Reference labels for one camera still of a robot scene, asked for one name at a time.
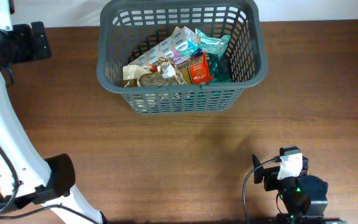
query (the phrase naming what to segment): teal wrapper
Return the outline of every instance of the teal wrapper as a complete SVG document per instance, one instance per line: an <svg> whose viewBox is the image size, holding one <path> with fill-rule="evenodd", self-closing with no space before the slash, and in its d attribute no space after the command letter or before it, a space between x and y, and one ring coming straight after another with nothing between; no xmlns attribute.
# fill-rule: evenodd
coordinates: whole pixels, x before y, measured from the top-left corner
<svg viewBox="0 0 358 224"><path fill-rule="evenodd" d="M208 61L209 74L214 76L211 83L233 82L233 79L229 75L229 71L224 69L217 55L206 54L206 58Z"/></svg>
<svg viewBox="0 0 358 224"><path fill-rule="evenodd" d="M215 54L220 59L230 41L230 35L224 35L221 38L208 37L199 29L196 29L196 35L201 38L201 48L206 53Z"/></svg>

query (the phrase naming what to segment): snack package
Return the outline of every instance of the snack package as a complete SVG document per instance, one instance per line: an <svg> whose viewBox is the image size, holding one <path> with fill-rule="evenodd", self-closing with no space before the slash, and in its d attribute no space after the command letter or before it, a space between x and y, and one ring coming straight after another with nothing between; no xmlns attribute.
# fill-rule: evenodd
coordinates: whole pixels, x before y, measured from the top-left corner
<svg viewBox="0 0 358 224"><path fill-rule="evenodd" d="M224 35L221 38L208 37L199 29L196 29L196 35L201 38L201 48L203 51L218 55L218 59L223 56L230 41L230 35Z"/></svg>
<svg viewBox="0 0 358 224"><path fill-rule="evenodd" d="M138 79L138 86L150 85L186 85L181 72L170 58L159 59L159 66L154 73L144 74Z"/></svg>
<svg viewBox="0 0 358 224"><path fill-rule="evenodd" d="M206 59L208 61L209 73L211 76L214 76L214 79L211 81L211 83L233 82L233 79L230 77L230 71L224 69L217 55L206 54Z"/></svg>
<svg viewBox="0 0 358 224"><path fill-rule="evenodd" d="M176 27L173 34L149 51L135 59L129 65L145 67L148 63L158 64L158 58L171 58L173 63L186 62L194 54L201 52L201 39L189 28Z"/></svg>
<svg viewBox="0 0 358 224"><path fill-rule="evenodd" d="M177 65L177 67L188 84L209 83L214 78L209 74L205 52L199 57L191 58L187 62Z"/></svg>
<svg viewBox="0 0 358 224"><path fill-rule="evenodd" d="M140 65L127 65L122 68L123 87L137 86L137 79L144 74L150 74L151 71L144 69Z"/></svg>

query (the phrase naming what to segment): wooden table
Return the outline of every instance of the wooden table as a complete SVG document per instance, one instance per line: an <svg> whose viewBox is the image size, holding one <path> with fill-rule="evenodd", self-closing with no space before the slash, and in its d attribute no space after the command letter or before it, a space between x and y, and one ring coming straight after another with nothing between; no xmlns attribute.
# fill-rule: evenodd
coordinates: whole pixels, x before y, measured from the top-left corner
<svg viewBox="0 0 358 224"><path fill-rule="evenodd" d="M53 57L14 66L9 96L41 156L69 154L77 186L112 221L244 219L251 154L297 145L329 183L326 216L358 223L358 21L263 30L267 77L223 113L135 113L96 79L98 27L48 29ZM250 215L274 217L275 195L249 183ZM0 221L23 222L61 223L50 211Z"/></svg>

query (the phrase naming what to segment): black cable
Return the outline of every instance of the black cable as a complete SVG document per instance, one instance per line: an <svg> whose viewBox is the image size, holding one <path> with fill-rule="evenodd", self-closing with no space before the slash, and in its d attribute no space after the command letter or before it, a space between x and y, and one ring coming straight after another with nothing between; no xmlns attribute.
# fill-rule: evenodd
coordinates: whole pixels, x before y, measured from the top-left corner
<svg viewBox="0 0 358 224"><path fill-rule="evenodd" d="M247 175L247 177L244 181L244 184L242 185L242 205L244 206L244 214L246 216L247 224L249 224L248 212L247 212L247 207L246 207L246 185L247 185L248 179L255 172L255 170L257 170L271 162L277 162L277 159L274 158L274 159L268 160L268 161L262 163L261 165L259 165L258 167L254 168L253 170L251 170L251 172L249 172L249 174Z"/></svg>
<svg viewBox="0 0 358 224"><path fill-rule="evenodd" d="M3 149L1 149L1 147L0 147L0 155L4 159L4 161L5 161L6 165L8 166L8 168L11 170L12 177L14 179L14 186L13 186L12 196L7 201L5 206L3 206L2 209L0 209L0 213L4 213L6 211L6 209L8 209L13 204L14 199L16 198L16 195L17 195L17 193L19 191L20 182L19 182L19 178L17 177L17 173L15 171L15 168L12 165L12 162L6 156L5 152L3 151Z"/></svg>
<svg viewBox="0 0 358 224"><path fill-rule="evenodd" d="M36 213L39 213L39 212L46 211L46 210L51 209L51 208L61 208L61 209L67 210L67 211L69 211L71 213L74 213L75 215L78 215L79 217L84 218L84 219L88 220L91 223L100 224L100 223L92 220L91 218L86 217L85 215L83 215L83 214L81 214L81 213L79 213L77 211L74 211L74 210L72 210L72 209L70 209L68 207L63 206L62 204L60 204L60 205L49 205L49 206L46 206L44 208L36 209L34 211L27 212L27 213L21 214L21 215L16 215L16 216L0 216L0 220L15 220L15 219L18 219L18 218L24 218L24 217L28 217L30 215L33 215L33 214L36 214Z"/></svg>
<svg viewBox="0 0 358 224"><path fill-rule="evenodd" d="M276 196L276 205L277 205L277 209L278 211L280 212L280 214L282 214L280 208L278 207L278 197L280 196L280 193L277 193L277 196Z"/></svg>
<svg viewBox="0 0 358 224"><path fill-rule="evenodd" d="M19 191L20 181L19 181L19 178L17 176L16 170L15 170L14 166L12 165L12 162L6 156L5 152L2 150L1 147L0 147L0 155L4 159L4 161L6 162L8 168L11 170L12 176L13 176L13 179L14 179L14 189L13 189L13 192L12 192L12 196L8 200L8 202L5 204L5 206L3 206L2 209L0 209L0 213L2 213L9 206L11 206L14 203L14 199L16 198L16 195L17 195L17 193ZM85 215L83 215L83 214L81 214L81 213L79 213L77 211L74 211L74 210L72 210L72 209L70 209L68 207L63 206L62 204L60 204L60 205L49 205L49 206L46 206L44 208L36 209L34 211L27 212L27 213L21 214L21 215L16 215L16 216L0 216L0 220L14 220L14 219L18 219L18 218L24 218L24 217L28 217L29 215L33 215L33 214L36 214L36 213L39 213L39 212L42 212L42 211L45 211L45 210L48 210L48 209L51 209L51 208L61 208L61 209L64 209L66 211L69 211L71 213L74 213L75 215L78 215L79 217L84 218L84 219L88 220L91 223L100 224L100 223L92 220L91 218L89 218L89 217L87 217L87 216L85 216Z"/></svg>

